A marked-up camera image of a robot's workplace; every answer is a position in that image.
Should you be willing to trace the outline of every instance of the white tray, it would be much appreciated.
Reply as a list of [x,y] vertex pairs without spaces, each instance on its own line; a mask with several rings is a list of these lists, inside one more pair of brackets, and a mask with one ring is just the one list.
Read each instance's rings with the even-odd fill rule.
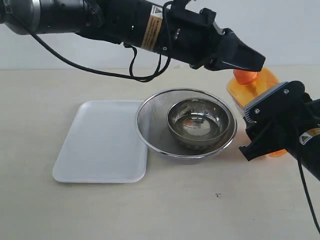
[[88,101],[78,110],[54,165],[61,183],[135,183],[147,146],[135,129],[141,101]]

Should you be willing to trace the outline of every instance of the table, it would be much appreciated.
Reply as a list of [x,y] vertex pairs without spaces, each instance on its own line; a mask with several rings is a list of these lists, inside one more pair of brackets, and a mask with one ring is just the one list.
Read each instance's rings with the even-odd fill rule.
[[[320,98],[320,66],[270,69]],[[147,84],[78,70],[1,70],[0,76],[2,240],[318,239],[297,162],[288,154],[247,162],[238,150],[249,139],[226,91],[231,71],[177,68]],[[83,102],[144,100],[178,87],[217,95],[236,113],[238,134],[221,155],[178,165],[150,152],[147,173],[134,184],[54,181],[53,166]],[[320,183],[305,175],[320,216]]]

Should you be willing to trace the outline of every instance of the white wall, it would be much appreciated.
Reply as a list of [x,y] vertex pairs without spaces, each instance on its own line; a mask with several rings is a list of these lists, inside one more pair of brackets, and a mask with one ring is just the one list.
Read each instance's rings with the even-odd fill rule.
[[[166,0],[153,0],[163,4]],[[267,65],[320,64],[320,0],[198,0],[188,7],[217,12],[218,25],[233,29],[267,57]],[[75,34],[41,36],[68,59],[92,68],[127,68],[132,51]],[[67,69],[30,36],[0,26],[0,69]],[[155,54],[139,51],[136,67],[155,67]]]

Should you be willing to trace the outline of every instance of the orange bottle cap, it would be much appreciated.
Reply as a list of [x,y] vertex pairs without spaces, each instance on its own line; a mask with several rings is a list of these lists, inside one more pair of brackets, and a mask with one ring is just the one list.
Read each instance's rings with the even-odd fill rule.
[[236,81],[241,85],[246,85],[254,82],[258,78],[258,72],[256,71],[244,71],[244,70],[233,70]]

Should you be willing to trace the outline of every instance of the bowl rim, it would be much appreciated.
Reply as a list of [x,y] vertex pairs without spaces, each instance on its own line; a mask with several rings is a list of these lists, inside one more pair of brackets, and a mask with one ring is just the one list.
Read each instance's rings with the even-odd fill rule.
[[[175,92],[175,91],[193,91],[193,92],[197,92],[197,93],[201,93],[201,94],[205,94],[209,97],[212,97],[216,100],[218,100],[220,103],[222,103],[226,109],[229,111],[230,115],[232,116],[233,118],[233,125],[234,125],[234,128],[233,128],[233,132],[230,136],[230,138],[225,142],[224,145],[222,145],[221,147],[219,147],[218,149],[215,149],[214,151],[210,151],[210,152],[207,152],[207,153],[204,153],[204,154],[198,154],[198,155],[178,155],[178,154],[173,154],[173,153],[170,153],[170,152],[166,152],[166,151],[163,151],[161,149],[158,149],[157,147],[153,146],[152,144],[150,144],[141,134],[140,130],[139,130],[139,125],[138,125],[138,118],[139,118],[139,114],[141,112],[141,110],[143,109],[143,107],[152,99],[154,99],[155,97],[159,96],[159,95],[162,95],[162,94],[165,94],[165,93],[169,93],[169,92]],[[199,89],[195,89],[195,88],[170,88],[170,89],[166,89],[166,90],[162,90],[162,91],[159,91],[153,95],[151,95],[150,97],[148,97],[142,104],[141,106],[138,108],[136,114],[135,114],[135,120],[134,120],[134,123],[135,123],[135,130],[138,134],[138,136],[140,137],[140,139],[144,142],[144,144],[146,144],[148,146],[148,148],[156,151],[157,153],[160,153],[162,155],[165,155],[165,156],[168,156],[168,157],[172,157],[172,158],[175,158],[175,159],[202,159],[202,158],[206,158],[208,156],[211,156],[211,155],[217,155],[219,154],[220,152],[222,152],[223,150],[225,150],[233,141],[233,139],[235,138],[236,136],[236,133],[237,133],[237,130],[238,130],[238,122],[237,122],[237,119],[236,119],[236,116],[235,114],[233,113],[233,111],[231,110],[231,108],[223,101],[221,100],[219,97],[211,94],[211,93],[208,93],[206,91],[203,91],[203,90],[199,90]]]
[[217,138],[220,138],[222,135],[224,135],[224,134],[226,133],[226,131],[228,130],[228,127],[230,126],[230,116],[229,116],[229,114],[227,113],[228,109],[227,109],[225,106],[223,106],[223,104],[221,105],[220,102],[216,103],[216,102],[214,102],[214,101],[212,101],[212,100],[209,100],[209,99],[206,99],[206,98],[190,97],[190,98],[185,98],[185,99],[182,99],[182,100],[176,102],[172,107],[170,107],[168,113],[166,114],[166,123],[167,123],[167,126],[168,126],[168,127],[170,128],[170,130],[171,130],[172,132],[174,132],[174,134],[176,134],[177,136],[179,136],[179,137],[181,137],[182,139],[185,139],[185,140],[190,140],[189,138],[187,138],[187,137],[185,137],[185,136],[182,136],[181,134],[179,134],[177,131],[175,131],[175,130],[172,128],[172,126],[171,126],[171,124],[170,124],[170,122],[169,122],[169,113],[170,113],[170,112],[172,111],[172,109],[173,109],[175,106],[177,106],[178,104],[180,104],[180,103],[182,103],[182,102],[184,102],[184,101],[187,101],[187,100],[195,100],[195,99],[205,100],[205,101],[214,103],[214,104],[218,105],[220,108],[222,108],[222,109],[225,111],[225,113],[226,113],[226,115],[227,115],[227,117],[228,117],[228,124],[227,124],[226,128],[224,129],[224,131],[221,132],[218,136],[212,137],[212,138],[207,139],[207,140],[195,140],[195,139],[191,139],[191,140],[194,141],[194,142],[198,142],[198,143],[205,143],[205,142],[211,142],[212,140],[215,140],[215,139],[217,139]]

